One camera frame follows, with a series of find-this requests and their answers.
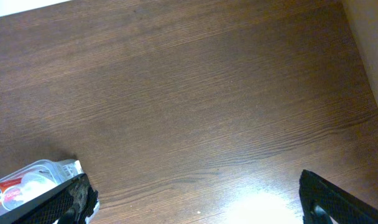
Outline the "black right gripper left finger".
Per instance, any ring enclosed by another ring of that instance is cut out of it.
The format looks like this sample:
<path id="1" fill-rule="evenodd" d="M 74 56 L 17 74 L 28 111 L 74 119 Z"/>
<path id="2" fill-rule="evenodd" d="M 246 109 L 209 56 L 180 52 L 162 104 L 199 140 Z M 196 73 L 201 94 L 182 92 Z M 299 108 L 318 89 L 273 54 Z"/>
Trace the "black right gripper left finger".
<path id="1" fill-rule="evenodd" d="M 99 210 L 98 191 L 79 174 L 0 216 L 0 224 L 87 224 Z"/>

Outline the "white Calamol lotion bottle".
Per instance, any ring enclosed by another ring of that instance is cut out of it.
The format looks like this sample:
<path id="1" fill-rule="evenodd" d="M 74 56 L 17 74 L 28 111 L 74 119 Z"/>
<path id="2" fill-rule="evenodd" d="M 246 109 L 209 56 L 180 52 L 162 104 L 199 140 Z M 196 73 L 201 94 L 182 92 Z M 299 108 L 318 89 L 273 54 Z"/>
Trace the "white Calamol lotion bottle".
<path id="1" fill-rule="evenodd" d="M 21 194 L 18 200 L 24 203 L 48 192 L 57 186 L 51 179 L 36 173 L 28 173 L 22 178 Z"/>

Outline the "clear plastic container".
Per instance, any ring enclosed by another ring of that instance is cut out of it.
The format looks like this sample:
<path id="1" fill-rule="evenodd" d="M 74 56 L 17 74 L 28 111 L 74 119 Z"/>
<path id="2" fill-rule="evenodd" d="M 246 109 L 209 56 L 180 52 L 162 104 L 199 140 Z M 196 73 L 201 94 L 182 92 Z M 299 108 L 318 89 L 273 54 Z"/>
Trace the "clear plastic container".
<path id="1" fill-rule="evenodd" d="M 99 207 L 78 160 L 42 159 L 0 179 L 0 223 L 88 224 Z"/>

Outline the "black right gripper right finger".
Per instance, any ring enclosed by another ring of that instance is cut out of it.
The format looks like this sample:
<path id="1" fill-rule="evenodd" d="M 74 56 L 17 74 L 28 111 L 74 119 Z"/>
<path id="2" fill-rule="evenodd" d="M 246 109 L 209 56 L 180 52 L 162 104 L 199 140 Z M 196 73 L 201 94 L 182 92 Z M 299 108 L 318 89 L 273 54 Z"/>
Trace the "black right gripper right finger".
<path id="1" fill-rule="evenodd" d="M 318 174 L 303 170 L 299 196 L 305 224 L 378 223 L 378 209 L 359 200 Z"/>

